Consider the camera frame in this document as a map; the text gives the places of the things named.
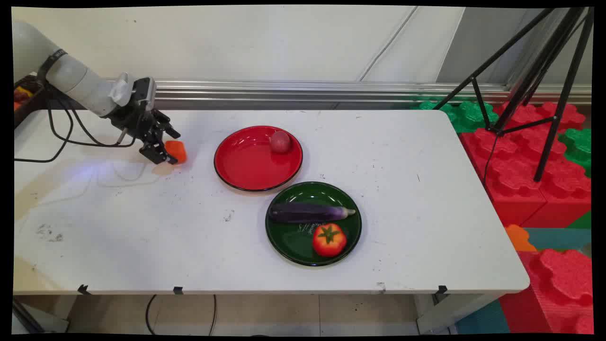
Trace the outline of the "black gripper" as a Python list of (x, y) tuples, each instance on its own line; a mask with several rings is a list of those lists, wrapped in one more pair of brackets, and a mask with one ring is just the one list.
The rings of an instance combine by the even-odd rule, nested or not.
[(126, 136), (141, 140), (143, 146), (139, 153), (154, 164), (167, 161), (163, 137), (166, 132), (171, 138), (180, 138), (167, 115), (156, 108), (146, 109), (147, 102), (127, 104), (112, 112), (112, 126), (120, 130), (118, 138), (122, 142)]

